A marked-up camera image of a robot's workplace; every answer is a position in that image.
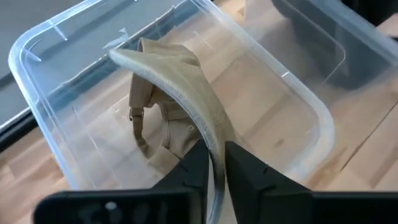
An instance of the beige cloth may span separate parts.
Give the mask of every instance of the beige cloth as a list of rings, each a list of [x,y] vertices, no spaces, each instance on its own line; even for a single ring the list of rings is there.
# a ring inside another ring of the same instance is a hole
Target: beige cloth
[[[224,145],[235,141],[223,105],[207,82],[197,57],[182,45],[141,39],[138,51],[114,49],[111,59],[134,72],[130,107],[134,136],[149,163],[168,172],[199,138],[210,150],[215,198],[208,223],[217,223],[225,188]],[[162,143],[151,146],[142,137],[144,108],[159,105]]]

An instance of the beige fabric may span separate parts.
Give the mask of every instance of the beige fabric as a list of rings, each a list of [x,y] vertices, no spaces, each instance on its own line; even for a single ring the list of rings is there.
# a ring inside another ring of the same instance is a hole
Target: beige fabric
[[[140,40],[138,51],[114,49],[109,55],[134,72],[129,102],[134,137],[150,164],[168,172],[199,138],[205,140],[215,178],[209,223],[217,223],[225,187],[224,145],[236,137],[197,57],[182,45],[147,39]],[[159,105],[163,118],[159,146],[151,146],[142,137],[143,109],[154,104]]]

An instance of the fabric strap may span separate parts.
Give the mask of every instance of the fabric strap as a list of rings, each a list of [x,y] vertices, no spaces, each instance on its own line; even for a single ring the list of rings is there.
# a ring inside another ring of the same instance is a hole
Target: fabric strap
[[[111,59],[133,71],[130,117],[134,137],[149,163],[166,174],[203,138],[214,174],[214,199],[208,223],[218,223],[225,192],[226,141],[237,141],[223,105],[208,83],[193,52],[182,45],[140,39],[134,50],[113,49]],[[144,108],[157,104],[162,114],[162,143],[143,138]]]

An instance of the plastic storage bin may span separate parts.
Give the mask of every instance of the plastic storage bin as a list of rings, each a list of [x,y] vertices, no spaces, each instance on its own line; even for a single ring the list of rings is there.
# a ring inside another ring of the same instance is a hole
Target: plastic storage bin
[[[398,45],[337,0],[248,0],[245,28],[311,88],[357,90],[397,64]]]
[[[149,188],[162,178],[132,137],[131,72],[107,56],[114,47],[136,49],[140,37],[197,55],[239,143],[264,162],[303,181],[330,152],[325,105],[210,1],[84,1],[28,30],[9,56],[72,188]],[[149,109],[145,123],[156,116]]]
[[[324,189],[398,102],[398,44],[337,0],[247,0],[245,10],[245,30],[332,114],[334,156],[310,179]],[[370,147],[388,150],[380,142]]]

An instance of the transparent plastic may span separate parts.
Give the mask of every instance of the transparent plastic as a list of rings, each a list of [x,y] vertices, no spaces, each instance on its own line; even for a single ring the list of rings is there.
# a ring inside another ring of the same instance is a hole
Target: transparent plastic
[[[326,106],[210,1],[153,4],[84,1],[28,30],[11,49],[12,73],[71,187],[138,189],[162,178],[134,142],[131,72],[107,56],[114,47],[136,49],[140,37],[193,51],[239,143],[304,180],[333,146]]]
[[[341,1],[248,0],[244,17],[248,34],[331,112],[334,156],[308,180],[327,188],[398,103],[398,44]]]

